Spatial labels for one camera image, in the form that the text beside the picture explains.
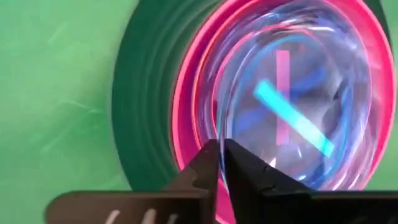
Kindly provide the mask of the large green plastic plate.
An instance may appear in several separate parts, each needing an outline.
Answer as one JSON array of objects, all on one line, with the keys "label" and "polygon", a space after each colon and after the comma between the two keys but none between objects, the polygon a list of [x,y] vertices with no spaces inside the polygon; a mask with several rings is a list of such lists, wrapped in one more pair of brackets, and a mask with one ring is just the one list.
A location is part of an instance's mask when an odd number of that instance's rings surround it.
[{"label": "large green plastic plate", "polygon": [[[129,20],[114,70],[111,120],[119,159],[134,190],[159,189],[181,170],[172,139],[178,73],[194,36],[225,1],[140,0]],[[381,1],[364,2],[391,46]]]}]

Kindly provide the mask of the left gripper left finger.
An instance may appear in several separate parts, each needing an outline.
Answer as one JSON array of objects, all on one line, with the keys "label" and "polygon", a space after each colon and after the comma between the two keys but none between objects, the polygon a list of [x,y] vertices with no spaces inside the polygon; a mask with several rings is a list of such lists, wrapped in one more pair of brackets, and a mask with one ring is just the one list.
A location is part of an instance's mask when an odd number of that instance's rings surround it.
[{"label": "left gripper left finger", "polygon": [[164,189],[72,191],[53,199],[46,224],[214,224],[219,144],[208,141]]}]

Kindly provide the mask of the magenta opaque plastic plate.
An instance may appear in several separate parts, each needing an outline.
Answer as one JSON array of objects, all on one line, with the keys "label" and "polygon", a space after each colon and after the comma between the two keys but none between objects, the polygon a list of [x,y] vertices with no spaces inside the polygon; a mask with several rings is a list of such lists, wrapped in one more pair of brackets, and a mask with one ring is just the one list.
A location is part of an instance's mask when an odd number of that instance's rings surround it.
[{"label": "magenta opaque plastic plate", "polygon": [[181,170],[219,144],[215,217],[236,223],[232,139],[319,191],[365,191],[394,123],[387,35],[364,0],[226,0],[183,57],[172,105]]}]

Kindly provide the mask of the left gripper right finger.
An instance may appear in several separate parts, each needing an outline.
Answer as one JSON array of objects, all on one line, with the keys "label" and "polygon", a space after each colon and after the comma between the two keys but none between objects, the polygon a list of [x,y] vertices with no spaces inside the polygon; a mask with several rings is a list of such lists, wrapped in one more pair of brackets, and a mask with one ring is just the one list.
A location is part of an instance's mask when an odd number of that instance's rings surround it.
[{"label": "left gripper right finger", "polygon": [[237,224],[398,224],[398,191],[313,190],[232,139],[224,172]]}]

